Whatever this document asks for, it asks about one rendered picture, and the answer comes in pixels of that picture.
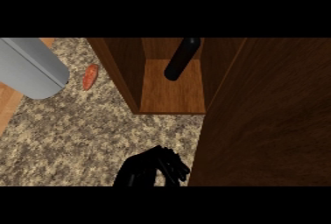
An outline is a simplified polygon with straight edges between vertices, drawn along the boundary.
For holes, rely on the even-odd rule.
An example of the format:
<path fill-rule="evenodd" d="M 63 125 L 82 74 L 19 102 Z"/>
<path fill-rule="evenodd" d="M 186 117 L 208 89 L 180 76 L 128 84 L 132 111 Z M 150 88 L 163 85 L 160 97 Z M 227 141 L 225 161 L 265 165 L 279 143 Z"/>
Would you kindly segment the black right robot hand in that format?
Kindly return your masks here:
<path fill-rule="evenodd" d="M 172 149 L 159 145 L 125 159 L 118 169 L 113 186 L 153 187 L 156 171 L 165 179 L 163 185 L 169 187 L 178 187 L 190 173 L 180 155 Z"/>

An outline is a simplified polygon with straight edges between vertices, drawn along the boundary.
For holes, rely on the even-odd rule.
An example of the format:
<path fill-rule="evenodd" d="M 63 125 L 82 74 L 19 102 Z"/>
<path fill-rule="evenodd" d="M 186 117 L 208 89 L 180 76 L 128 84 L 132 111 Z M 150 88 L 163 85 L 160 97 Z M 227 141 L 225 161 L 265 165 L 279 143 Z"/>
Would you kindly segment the grey rounded appliance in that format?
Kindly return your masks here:
<path fill-rule="evenodd" d="M 38 38 L 0 38 L 0 81 L 27 98 L 51 97 L 67 84 L 67 67 Z"/>

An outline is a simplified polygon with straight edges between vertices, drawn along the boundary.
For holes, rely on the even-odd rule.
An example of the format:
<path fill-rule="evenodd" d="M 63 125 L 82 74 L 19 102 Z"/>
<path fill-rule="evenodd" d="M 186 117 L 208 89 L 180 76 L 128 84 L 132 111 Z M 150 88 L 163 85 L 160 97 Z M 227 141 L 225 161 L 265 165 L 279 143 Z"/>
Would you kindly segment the dark wooden cabinet door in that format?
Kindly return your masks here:
<path fill-rule="evenodd" d="M 331 38 L 248 38 L 200 126 L 190 186 L 331 186 Z"/>

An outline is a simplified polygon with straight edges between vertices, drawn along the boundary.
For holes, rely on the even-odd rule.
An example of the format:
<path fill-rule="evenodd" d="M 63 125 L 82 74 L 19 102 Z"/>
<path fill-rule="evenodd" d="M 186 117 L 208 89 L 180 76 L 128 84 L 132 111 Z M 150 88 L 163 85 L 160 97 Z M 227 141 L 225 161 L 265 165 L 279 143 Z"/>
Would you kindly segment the brown wooden cabinet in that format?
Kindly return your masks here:
<path fill-rule="evenodd" d="M 242 38 L 202 38 L 175 81 L 165 78 L 163 70 L 180 38 L 90 38 L 87 42 L 132 114 L 206 113 Z"/>

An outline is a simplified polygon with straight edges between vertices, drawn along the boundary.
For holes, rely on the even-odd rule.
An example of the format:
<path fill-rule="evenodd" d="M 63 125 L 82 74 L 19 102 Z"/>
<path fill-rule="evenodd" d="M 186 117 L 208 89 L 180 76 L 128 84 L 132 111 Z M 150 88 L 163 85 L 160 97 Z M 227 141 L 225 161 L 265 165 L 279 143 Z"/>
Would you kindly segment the orange sausage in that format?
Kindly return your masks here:
<path fill-rule="evenodd" d="M 95 64 L 91 64 L 85 69 L 85 74 L 82 77 L 82 89 L 90 90 L 94 81 L 98 76 L 98 66 Z"/>

